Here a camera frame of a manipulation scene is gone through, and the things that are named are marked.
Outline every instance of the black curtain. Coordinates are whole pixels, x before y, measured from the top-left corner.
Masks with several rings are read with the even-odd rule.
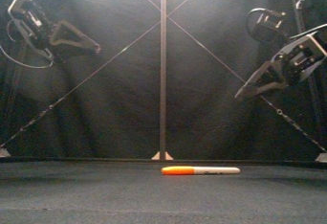
[[[10,141],[13,155],[149,159],[160,150],[160,2],[68,0],[48,14],[69,20],[101,44],[101,54],[45,70],[21,69],[1,56],[1,73],[8,66],[20,70],[14,100],[4,96],[13,113],[2,141],[94,75]],[[312,160],[319,152],[263,100],[233,98],[280,48],[247,35],[253,8],[284,11],[285,30],[296,34],[291,0],[166,0],[165,150],[173,159]],[[40,60],[26,50],[24,61]],[[10,90],[13,76],[4,80]],[[303,82],[267,99],[315,136],[308,89]]]

